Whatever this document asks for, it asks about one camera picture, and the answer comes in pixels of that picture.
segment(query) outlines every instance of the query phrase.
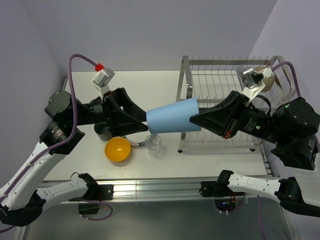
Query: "gray floor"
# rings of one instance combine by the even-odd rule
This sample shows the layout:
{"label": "gray floor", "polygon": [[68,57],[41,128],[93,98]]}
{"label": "gray floor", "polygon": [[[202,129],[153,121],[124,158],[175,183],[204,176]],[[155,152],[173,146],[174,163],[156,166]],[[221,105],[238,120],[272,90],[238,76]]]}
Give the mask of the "gray floor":
{"label": "gray floor", "polygon": [[[267,239],[288,240],[281,207],[262,198]],[[79,218],[78,206],[64,204],[45,212],[27,231],[28,240],[262,240],[256,198],[234,214],[219,215],[213,200],[112,203],[103,221]]]}

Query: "dish rack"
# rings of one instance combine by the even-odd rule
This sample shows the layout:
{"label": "dish rack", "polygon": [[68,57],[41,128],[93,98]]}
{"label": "dish rack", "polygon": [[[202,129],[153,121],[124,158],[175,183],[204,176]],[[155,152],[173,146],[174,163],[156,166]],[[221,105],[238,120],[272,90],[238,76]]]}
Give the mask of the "dish rack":
{"label": "dish rack", "polygon": [[[211,108],[223,101],[232,91],[242,92],[243,82],[239,75],[240,70],[250,67],[271,67],[276,62],[284,61],[282,56],[273,56],[263,59],[195,59],[188,56],[182,57],[176,102],[196,97],[199,108]],[[289,69],[285,66],[276,71],[272,88],[261,92],[271,103],[271,112],[282,104],[290,101],[295,95],[296,88]],[[260,110],[268,111],[268,105],[260,98],[255,98],[252,103]],[[221,136],[202,128],[198,132],[182,132],[178,152],[184,147],[211,147],[211,148],[249,148],[254,152],[262,140],[243,132],[238,132],[234,137],[224,139]]]}

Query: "metal dish rack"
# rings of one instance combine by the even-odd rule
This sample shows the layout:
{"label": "metal dish rack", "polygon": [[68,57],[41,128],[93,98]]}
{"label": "metal dish rack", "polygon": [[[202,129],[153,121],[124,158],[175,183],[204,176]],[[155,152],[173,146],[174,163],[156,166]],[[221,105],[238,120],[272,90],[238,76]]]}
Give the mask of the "metal dish rack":
{"label": "metal dish rack", "polygon": [[[283,62],[282,56],[274,56],[271,59],[262,57],[256,59],[195,59],[188,56],[182,57],[179,82],[176,94],[176,102],[196,97],[199,108],[211,108],[223,101],[232,91],[242,92],[244,85],[239,76],[239,71],[245,67],[271,67],[275,63]],[[272,88],[260,94],[267,97],[271,103],[271,112],[280,105],[288,102],[296,93],[291,72],[282,67],[276,73]],[[260,98],[252,103],[256,108],[267,111],[268,105]],[[253,152],[262,143],[261,139],[238,132],[233,138],[224,139],[221,136],[202,129],[198,132],[182,132],[178,152],[184,147],[216,147],[216,148],[250,148]]]}

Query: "dark cup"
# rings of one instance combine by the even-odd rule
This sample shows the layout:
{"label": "dark cup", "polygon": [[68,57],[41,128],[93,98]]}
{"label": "dark cup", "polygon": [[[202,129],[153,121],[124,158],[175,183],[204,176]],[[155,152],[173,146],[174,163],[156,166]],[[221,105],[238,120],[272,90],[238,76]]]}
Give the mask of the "dark cup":
{"label": "dark cup", "polygon": [[109,141],[112,139],[112,135],[109,132],[106,123],[95,124],[93,129],[102,141]]}

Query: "yellow bowl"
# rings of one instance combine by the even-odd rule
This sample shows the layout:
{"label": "yellow bowl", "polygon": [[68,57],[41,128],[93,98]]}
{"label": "yellow bowl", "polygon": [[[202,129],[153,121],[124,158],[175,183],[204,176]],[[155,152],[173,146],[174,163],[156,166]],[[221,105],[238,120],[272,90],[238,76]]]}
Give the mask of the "yellow bowl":
{"label": "yellow bowl", "polygon": [[129,156],[130,151],[130,143],[122,137],[112,138],[104,148],[105,156],[113,162],[125,160]]}

